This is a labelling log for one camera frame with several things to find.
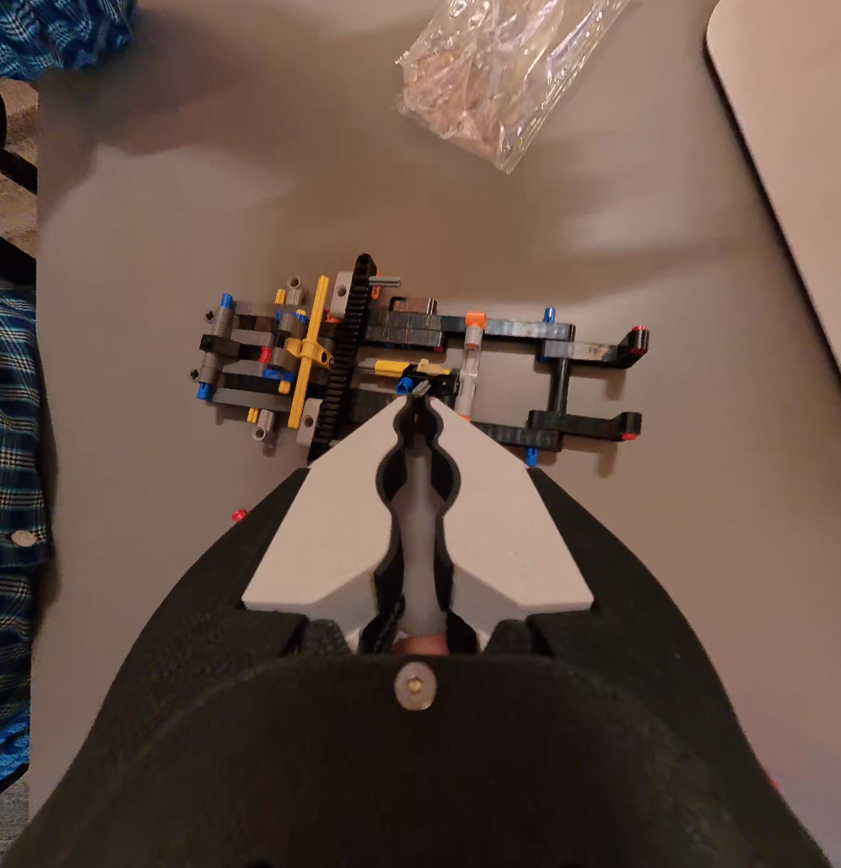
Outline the white tablet stand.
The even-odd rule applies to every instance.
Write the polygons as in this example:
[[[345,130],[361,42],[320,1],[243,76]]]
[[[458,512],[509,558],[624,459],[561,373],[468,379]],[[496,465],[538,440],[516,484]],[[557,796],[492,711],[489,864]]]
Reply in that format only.
[[[722,1],[708,56],[841,375],[841,1]]]

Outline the blue plaid shirt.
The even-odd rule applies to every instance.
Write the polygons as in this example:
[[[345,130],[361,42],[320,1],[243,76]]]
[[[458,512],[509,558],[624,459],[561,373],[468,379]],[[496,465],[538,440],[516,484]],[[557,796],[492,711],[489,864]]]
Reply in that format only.
[[[27,770],[38,573],[50,555],[35,291],[0,276],[0,794]]]

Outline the partly built lego chassis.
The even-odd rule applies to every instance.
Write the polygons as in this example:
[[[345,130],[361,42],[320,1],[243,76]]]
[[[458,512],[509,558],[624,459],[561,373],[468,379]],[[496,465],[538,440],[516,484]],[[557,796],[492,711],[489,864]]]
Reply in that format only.
[[[440,313],[435,298],[380,300],[383,289],[400,285],[360,255],[334,281],[320,277],[309,302],[297,276],[268,304],[224,293],[206,313],[200,363],[189,373],[196,399],[244,411],[258,442],[273,439],[278,426],[293,430],[309,460],[398,396],[438,398],[494,442],[524,450],[530,467],[540,453],[560,452],[566,438],[623,443],[642,433],[638,412],[571,413],[568,388],[578,367],[623,371],[636,364],[649,349],[646,327],[615,344],[579,341],[554,308],[541,320],[513,320],[484,311]],[[505,342],[529,345],[535,362],[550,369],[547,405],[531,410],[523,425],[474,418],[482,351]]]

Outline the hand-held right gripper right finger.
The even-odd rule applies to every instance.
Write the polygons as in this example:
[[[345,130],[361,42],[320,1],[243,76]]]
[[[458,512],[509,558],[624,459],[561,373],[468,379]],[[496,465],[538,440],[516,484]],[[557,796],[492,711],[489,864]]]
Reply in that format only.
[[[586,611],[593,594],[528,470],[437,398],[420,421],[431,450],[434,580],[449,649],[475,653],[504,621]]]

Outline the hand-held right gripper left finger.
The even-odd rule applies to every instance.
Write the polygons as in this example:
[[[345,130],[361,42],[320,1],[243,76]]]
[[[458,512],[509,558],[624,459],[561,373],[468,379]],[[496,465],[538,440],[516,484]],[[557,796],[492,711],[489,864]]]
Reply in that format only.
[[[414,401],[400,396],[313,461],[246,588],[246,609],[334,622],[351,648],[389,650],[404,613],[393,498]]]

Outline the empty clear plastic bag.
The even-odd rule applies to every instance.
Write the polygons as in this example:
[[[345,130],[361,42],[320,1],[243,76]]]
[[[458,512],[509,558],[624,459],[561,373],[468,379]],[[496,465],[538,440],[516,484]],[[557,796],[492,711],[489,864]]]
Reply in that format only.
[[[628,4],[440,2],[397,60],[397,109],[510,174]]]

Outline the black chair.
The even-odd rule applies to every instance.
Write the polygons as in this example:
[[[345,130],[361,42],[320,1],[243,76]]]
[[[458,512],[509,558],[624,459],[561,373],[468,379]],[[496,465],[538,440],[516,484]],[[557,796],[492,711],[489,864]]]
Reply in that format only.
[[[0,94],[0,173],[27,190],[38,193],[38,170],[28,160],[6,148],[7,115]],[[0,236],[0,276],[15,285],[34,287],[37,279],[35,257]]]

